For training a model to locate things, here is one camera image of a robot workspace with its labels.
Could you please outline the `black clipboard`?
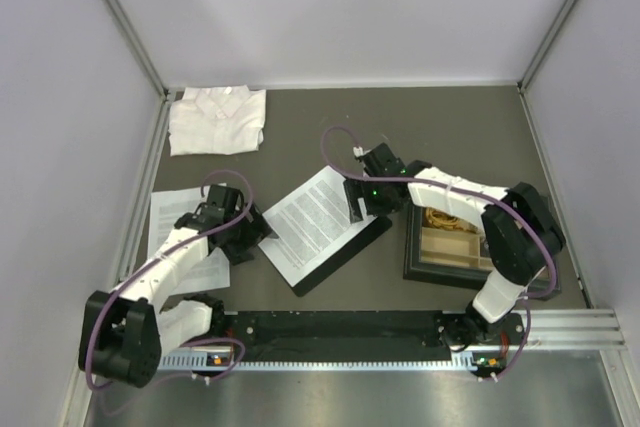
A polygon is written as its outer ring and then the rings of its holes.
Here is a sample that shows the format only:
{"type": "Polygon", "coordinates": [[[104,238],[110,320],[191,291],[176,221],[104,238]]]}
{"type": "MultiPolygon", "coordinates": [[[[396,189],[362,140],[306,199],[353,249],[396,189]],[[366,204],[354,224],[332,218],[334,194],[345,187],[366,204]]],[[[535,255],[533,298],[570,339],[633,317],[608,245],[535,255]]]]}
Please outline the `black clipboard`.
{"type": "Polygon", "coordinates": [[[297,297],[304,297],[338,269],[352,260],[366,247],[387,232],[393,223],[388,217],[378,217],[371,224],[356,234],[345,246],[339,248],[336,253],[320,263],[309,275],[292,287],[297,297]]]}

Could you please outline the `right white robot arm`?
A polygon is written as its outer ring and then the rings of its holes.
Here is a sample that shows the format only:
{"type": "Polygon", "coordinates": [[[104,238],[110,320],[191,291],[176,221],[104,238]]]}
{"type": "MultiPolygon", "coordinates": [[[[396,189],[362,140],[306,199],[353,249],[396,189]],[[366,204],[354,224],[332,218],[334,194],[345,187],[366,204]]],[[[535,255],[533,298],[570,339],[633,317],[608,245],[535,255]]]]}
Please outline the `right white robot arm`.
{"type": "Polygon", "coordinates": [[[364,174],[348,174],[344,183],[354,222],[360,215],[359,199],[373,216],[411,202],[461,219],[484,237],[493,269],[463,317],[474,340],[487,343],[498,336],[517,301],[553,293],[558,282],[555,256],[566,239],[532,185],[488,186],[421,161],[406,165],[396,157],[376,160],[372,152],[356,159],[364,174]]]}

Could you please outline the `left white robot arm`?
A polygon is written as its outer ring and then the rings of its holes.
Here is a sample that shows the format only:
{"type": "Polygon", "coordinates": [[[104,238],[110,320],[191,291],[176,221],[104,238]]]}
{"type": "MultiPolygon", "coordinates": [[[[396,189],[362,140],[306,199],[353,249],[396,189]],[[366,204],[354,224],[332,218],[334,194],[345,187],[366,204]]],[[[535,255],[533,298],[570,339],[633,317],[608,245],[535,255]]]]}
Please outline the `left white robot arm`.
{"type": "Polygon", "coordinates": [[[252,199],[232,187],[213,185],[192,212],[174,223],[162,246],[111,291],[87,299],[78,366],[87,378],[100,376],[142,388],[163,356],[194,340],[220,341],[227,331],[224,305],[207,294],[166,301],[199,264],[220,253],[232,266],[253,259],[253,249],[276,235],[252,199]]]}

